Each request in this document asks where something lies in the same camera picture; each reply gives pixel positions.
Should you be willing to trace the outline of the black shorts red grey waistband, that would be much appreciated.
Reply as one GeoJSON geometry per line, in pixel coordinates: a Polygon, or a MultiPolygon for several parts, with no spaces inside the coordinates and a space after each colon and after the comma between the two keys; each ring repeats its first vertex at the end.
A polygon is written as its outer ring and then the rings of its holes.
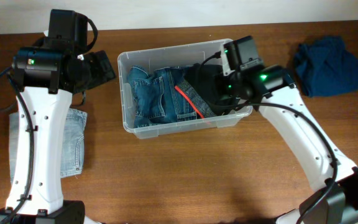
{"type": "Polygon", "coordinates": [[[239,99],[227,92],[222,66],[196,63],[185,69],[175,90],[190,104],[198,119],[227,115],[239,99]]]}

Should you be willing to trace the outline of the navy blue shirt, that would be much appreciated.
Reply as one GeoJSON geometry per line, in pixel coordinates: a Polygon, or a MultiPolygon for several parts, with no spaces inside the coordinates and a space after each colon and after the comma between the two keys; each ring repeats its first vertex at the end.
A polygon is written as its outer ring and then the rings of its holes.
{"type": "Polygon", "coordinates": [[[299,44],[293,64],[302,92],[310,98],[358,90],[358,59],[346,50],[340,36],[299,44]]]}

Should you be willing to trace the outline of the dark blue jeans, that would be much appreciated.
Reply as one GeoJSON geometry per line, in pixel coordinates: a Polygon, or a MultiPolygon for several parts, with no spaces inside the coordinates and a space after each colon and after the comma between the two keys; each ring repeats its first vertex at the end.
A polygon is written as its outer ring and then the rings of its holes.
{"type": "Polygon", "coordinates": [[[188,67],[165,67],[152,73],[131,67],[127,82],[136,103],[135,128],[195,120],[198,115],[175,89],[185,80],[188,67]]]}

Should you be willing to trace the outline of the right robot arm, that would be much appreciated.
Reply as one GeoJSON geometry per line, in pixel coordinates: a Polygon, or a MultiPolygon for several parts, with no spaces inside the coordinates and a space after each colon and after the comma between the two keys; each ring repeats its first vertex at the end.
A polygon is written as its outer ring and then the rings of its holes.
{"type": "Polygon", "coordinates": [[[313,194],[271,223],[358,223],[358,167],[330,140],[305,106],[290,72],[266,67],[251,36],[219,49],[226,90],[279,132],[300,163],[313,194]]]}

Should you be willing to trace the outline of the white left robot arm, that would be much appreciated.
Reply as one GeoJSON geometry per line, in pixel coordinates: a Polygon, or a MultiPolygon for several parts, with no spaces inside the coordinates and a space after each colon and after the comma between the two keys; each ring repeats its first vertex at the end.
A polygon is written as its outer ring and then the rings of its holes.
{"type": "Polygon", "coordinates": [[[54,9],[47,35],[22,47],[4,70],[19,112],[17,162],[0,223],[90,223],[80,200],[61,186],[63,132],[74,94],[115,78],[104,51],[92,52],[91,19],[54,9]]]}

